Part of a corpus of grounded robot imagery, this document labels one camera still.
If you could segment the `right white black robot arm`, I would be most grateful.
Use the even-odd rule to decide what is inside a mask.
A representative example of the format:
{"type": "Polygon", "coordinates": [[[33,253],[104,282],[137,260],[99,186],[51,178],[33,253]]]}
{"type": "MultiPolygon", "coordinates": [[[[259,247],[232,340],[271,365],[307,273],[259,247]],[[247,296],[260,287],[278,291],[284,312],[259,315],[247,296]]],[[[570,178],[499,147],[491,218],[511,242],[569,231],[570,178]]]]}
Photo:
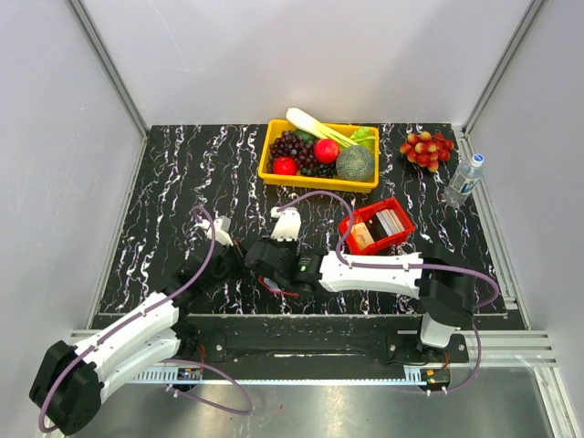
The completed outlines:
{"type": "Polygon", "coordinates": [[[271,235],[256,241],[245,255],[245,267],[268,290],[300,296],[369,290],[417,299],[424,314],[414,346],[428,361],[447,351],[455,331],[474,323],[475,280],[483,276],[480,272],[455,266],[430,250],[394,256],[301,254],[299,211],[275,207],[272,217],[276,224],[271,235]]]}

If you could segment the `red plastic card bin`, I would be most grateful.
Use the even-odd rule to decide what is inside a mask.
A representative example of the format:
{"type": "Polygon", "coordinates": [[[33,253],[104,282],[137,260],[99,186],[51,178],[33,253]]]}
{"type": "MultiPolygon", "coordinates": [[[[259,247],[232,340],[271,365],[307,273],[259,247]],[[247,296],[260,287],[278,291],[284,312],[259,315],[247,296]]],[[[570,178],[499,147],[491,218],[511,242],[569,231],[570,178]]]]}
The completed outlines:
{"type": "Polygon", "coordinates": [[[375,256],[403,244],[415,226],[394,197],[353,212],[353,226],[345,243],[353,255],[375,256]]]}

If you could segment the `stack of credit cards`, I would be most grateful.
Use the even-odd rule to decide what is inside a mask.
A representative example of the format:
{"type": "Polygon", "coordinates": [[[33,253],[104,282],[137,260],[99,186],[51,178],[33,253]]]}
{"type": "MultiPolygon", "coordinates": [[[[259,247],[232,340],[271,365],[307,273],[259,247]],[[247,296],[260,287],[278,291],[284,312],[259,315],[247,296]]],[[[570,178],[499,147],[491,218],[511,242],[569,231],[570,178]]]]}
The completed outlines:
{"type": "Polygon", "coordinates": [[[404,231],[405,227],[398,215],[393,210],[384,209],[367,221],[354,224],[351,235],[356,241],[357,248],[364,251],[404,231]]]}

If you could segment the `red card holder wallet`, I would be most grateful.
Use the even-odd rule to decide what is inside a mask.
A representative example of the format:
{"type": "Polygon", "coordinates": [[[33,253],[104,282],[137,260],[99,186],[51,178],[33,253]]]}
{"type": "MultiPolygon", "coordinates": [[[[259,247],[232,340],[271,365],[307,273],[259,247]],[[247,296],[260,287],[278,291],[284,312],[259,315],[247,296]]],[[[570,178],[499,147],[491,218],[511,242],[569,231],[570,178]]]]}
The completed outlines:
{"type": "Polygon", "coordinates": [[[259,276],[258,282],[262,287],[264,287],[268,292],[270,292],[273,295],[278,295],[282,297],[300,297],[298,293],[286,292],[285,290],[281,289],[271,279],[266,278],[264,276],[259,276]]]}

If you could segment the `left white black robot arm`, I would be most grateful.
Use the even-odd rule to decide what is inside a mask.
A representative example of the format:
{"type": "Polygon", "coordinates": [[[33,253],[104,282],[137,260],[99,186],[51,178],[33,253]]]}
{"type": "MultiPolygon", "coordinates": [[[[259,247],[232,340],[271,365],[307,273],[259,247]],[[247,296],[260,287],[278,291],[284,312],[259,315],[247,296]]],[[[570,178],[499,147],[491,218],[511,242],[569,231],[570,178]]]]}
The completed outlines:
{"type": "Polygon", "coordinates": [[[41,432],[79,432],[109,396],[159,362],[178,363],[169,382],[182,387],[221,358],[214,344],[224,336],[201,334],[189,316],[206,292],[242,272],[245,251],[230,236],[227,217],[199,225],[206,241],[159,290],[91,337],[47,350],[29,392],[41,432]]]}

